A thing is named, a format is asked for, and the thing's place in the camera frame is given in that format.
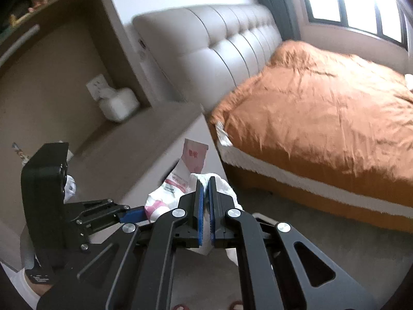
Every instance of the white charger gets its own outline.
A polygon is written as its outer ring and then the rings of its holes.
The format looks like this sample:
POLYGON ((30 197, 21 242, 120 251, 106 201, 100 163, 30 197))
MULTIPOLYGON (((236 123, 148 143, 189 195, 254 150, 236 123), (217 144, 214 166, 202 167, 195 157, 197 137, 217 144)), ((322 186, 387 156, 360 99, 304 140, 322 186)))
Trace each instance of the white charger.
POLYGON ((125 120, 140 106, 130 88, 121 88, 107 94, 101 92, 100 96, 102 99, 99 101, 99 107, 104 116, 111 121, 121 122, 125 120))

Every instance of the upholstered headboard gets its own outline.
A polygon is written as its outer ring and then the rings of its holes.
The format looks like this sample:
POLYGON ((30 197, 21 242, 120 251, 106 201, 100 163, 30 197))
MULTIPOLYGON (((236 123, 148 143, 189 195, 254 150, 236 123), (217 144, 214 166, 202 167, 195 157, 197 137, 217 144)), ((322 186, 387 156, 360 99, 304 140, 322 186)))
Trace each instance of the upholstered headboard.
POLYGON ((210 5, 136 16, 133 25, 182 100, 211 111, 257 74, 281 37, 261 5, 210 5))

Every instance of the blue gripper pad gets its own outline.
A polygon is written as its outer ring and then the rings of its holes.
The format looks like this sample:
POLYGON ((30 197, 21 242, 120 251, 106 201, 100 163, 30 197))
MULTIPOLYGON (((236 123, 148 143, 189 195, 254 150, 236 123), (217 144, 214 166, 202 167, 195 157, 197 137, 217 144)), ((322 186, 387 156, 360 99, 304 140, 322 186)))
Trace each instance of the blue gripper pad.
POLYGON ((209 179, 208 187, 206 189, 206 199, 205 204, 209 204, 209 227, 211 230, 211 244, 215 245, 215 215, 213 210, 213 199, 212 199, 212 190, 216 189, 215 181, 209 179))
POLYGON ((119 218, 121 223, 139 223, 147 220, 145 214, 145 206, 135 207, 128 210, 125 214, 119 218))
POLYGON ((198 209, 198 243, 202 246, 202 241, 204 238, 204 187, 201 182, 199 182, 199 209, 198 209))

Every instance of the wall socket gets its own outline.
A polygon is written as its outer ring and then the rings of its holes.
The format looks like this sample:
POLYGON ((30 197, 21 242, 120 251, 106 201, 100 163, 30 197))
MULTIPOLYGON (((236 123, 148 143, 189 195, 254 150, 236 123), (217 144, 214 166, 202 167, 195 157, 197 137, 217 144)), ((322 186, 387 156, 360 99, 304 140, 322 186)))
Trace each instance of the wall socket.
POLYGON ((107 83, 105 77, 103 74, 99 74, 96 77, 94 77, 91 81, 89 81, 86 84, 86 87, 88 88, 90 95, 92 96, 93 100, 98 101, 100 98, 100 92, 103 89, 108 89, 110 88, 109 84, 107 83))
POLYGON ((73 156, 74 156, 73 153, 68 149, 68 150, 67 150, 66 162, 69 162, 70 159, 71 159, 73 156))

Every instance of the shelf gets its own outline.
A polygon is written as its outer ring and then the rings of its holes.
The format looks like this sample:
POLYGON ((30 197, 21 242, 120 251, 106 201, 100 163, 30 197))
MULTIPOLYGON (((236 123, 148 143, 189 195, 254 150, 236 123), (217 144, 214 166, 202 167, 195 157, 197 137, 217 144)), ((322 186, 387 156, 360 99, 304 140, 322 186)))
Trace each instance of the shelf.
POLYGON ((200 116, 199 104, 165 102, 120 125, 105 123, 69 161, 68 173, 81 188, 71 201, 120 201, 200 116))
POLYGON ((49 0, 28 15, 0 41, 0 76, 15 62, 20 55, 36 41, 50 31, 56 29, 71 15, 82 13, 82 2, 85 0, 49 0), (26 34, 38 25, 39 30, 32 35, 26 34))

